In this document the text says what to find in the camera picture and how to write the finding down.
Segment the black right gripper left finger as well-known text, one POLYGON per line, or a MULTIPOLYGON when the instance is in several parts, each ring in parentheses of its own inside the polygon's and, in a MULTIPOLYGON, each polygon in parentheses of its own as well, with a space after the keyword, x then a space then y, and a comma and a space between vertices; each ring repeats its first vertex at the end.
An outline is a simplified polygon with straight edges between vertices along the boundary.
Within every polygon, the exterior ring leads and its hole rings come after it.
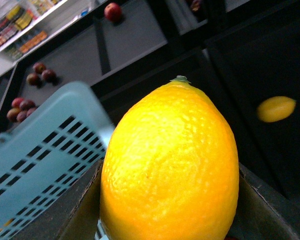
POLYGON ((94 163, 13 240, 93 240, 100 211, 103 161, 94 163))

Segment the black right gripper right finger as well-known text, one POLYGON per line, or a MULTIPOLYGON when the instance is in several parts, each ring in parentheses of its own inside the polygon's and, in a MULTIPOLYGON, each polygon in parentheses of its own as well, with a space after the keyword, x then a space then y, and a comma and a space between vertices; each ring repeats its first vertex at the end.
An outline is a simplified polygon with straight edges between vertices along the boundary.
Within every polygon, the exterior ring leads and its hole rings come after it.
POLYGON ((300 240, 300 209, 239 165, 239 197, 229 236, 238 240, 300 240))

